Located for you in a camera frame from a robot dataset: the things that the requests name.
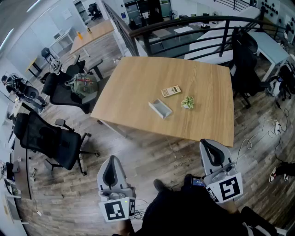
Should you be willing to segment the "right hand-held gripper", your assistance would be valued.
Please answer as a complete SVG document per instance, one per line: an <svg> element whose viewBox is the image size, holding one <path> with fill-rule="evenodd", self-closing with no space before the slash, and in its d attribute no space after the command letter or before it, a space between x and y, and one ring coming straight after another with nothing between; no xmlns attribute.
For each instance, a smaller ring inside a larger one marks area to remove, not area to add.
<svg viewBox="0 0 295 236"><path fill-rule="evenodd" d="M236 163L231 163L232 156L226 146L201 139L200 154L206 175L203 182L216 203L225 203L243 194L242 175L237 172ZM223 168L213 173L214 167Z"/></svg>

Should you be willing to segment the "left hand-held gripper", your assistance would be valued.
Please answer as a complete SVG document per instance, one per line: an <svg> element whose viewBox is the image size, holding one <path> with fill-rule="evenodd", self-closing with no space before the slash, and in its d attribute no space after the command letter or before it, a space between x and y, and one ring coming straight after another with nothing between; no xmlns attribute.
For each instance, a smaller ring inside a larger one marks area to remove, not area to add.
<svg viewBox="0 0 295 236"><path fill-rule="evenodd" d="M101 165L97 174L99 207L106 222L128 220L135 215L136 194L133 188L128 188L120 160L114 155L111 157ZM107 190L111 185L115 190Z"/></svg>

